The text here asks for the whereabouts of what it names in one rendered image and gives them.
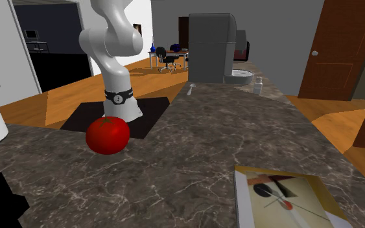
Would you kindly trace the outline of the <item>black robot stand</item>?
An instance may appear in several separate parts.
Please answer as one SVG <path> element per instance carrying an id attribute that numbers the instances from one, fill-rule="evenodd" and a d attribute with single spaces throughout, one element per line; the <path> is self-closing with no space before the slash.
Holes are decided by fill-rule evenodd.
<path id="1" fill-rule="evenodd" d="M 137 104 L 143 112 L 143 116 L 128 123 L 130 137 L 144 139 L 170 103 L 167 97 L 158 97 L 140 98 L 137 99 Z M 81 103 L 60 129 L 86 132 L 89 125 L 103 115 L 103 102 Z"/>

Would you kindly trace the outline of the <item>black office chair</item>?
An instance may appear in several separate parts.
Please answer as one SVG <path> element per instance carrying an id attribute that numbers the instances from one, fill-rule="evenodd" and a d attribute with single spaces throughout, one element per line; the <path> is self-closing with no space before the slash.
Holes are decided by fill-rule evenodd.
<path id="1" fill-rule="evenodd" d="M 165 64 L 165 67 L 158 69 L 159 72 L 162 72 L 164 69 L 168 69 L 170 72 L 176 70 L 175 60 L 177 60 L 179 56 L 168 56 L 164 47 L 158 47 L 156 49 L 156 56 L 159 58 L 161 63 Z"/>

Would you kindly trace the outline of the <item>white desk with items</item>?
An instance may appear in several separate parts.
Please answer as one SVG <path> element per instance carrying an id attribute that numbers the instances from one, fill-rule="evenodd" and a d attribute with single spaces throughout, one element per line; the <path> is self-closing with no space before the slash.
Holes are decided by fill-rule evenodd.
<path id="1" fill-rule="evenodd" d="M 156 49 L 157 47 L 154 46 L 154 44 L 152 44 L 150 51 L 148 52 L 149 54 L 149 60 L 150 60 L 150 68 L 153 68 L 153 61 L 152 61 L 152 57 L 154 56 L 156 58 L 156 65 L 158 65 L 158 62 L 160 62 L 159 58 L 156 56 Z M 184 51 L 179 49 L 177 46 L 174 46 L 172 50 L 167 50 L 167 55 L 168 56 L 179 56 L 179 58 L 177 60 L 175 60 L 176 66 L 182 66 L 184 70 L 186 70 L 187 68 L 187 58 L 188 58 L 188 51 Z"/>

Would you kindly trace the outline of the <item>grey coffee machine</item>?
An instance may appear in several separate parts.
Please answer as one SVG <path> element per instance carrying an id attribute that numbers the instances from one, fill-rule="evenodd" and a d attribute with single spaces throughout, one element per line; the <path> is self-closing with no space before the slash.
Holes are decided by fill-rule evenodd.
<path id="1" fill-rule="evenodd" d="M 236 20 L 230 13 L 190 14 L 188 81 L 250 84 L 252 72 L 233 69 L 236 34 Z"/>

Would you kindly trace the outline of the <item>red tomato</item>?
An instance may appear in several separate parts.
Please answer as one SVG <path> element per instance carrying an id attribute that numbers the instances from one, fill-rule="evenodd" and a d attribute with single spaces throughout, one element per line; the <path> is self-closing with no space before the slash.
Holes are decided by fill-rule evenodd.
<path id="1" fill-rule="evenodd" d="M 91 150 L 102 155 L 123 150 L 130 139 L 130 128 L 119 117 L 101 117 L 87 128 L 86 143 Z"/>

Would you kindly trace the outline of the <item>clear salt shaker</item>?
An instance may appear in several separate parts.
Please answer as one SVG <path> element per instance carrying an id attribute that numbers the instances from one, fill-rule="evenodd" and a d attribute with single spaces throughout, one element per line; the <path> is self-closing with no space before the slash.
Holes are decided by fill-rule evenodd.
<path id="1" fill-rule="evenodd" d="M 263 88 L 263 78 L 261 76 L 257 76 L 253 85 L 253 93 L 260 94 Z"/>

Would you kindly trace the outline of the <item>book with abstract cover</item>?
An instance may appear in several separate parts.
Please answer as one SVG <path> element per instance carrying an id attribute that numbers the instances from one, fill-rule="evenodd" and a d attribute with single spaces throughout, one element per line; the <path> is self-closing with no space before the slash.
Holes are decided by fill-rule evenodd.
<path id="1" fill-rule="evenodd" d="M 237 228 L 353 228 L 318 176 L 234 170 Z"/>

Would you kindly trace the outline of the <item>dark doorway with shelf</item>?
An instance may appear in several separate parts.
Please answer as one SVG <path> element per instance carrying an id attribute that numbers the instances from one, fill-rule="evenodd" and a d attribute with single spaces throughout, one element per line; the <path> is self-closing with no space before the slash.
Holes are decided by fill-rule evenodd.
<path id="1" fill-rule="evenodd" d="M 78 42 L 84 26 L 78 4 L 69 0 L 12 0 L 43 92 L 92 76 Z"/>

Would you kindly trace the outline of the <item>brown wooden door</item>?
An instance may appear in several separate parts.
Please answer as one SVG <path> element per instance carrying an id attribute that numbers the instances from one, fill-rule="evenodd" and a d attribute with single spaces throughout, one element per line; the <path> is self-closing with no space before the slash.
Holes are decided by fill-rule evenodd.
<path id="1" fill-rule="evenodd" d="M 365 0 L 325 0 L 299 98 L 350 100 L 365 60 Z"/>

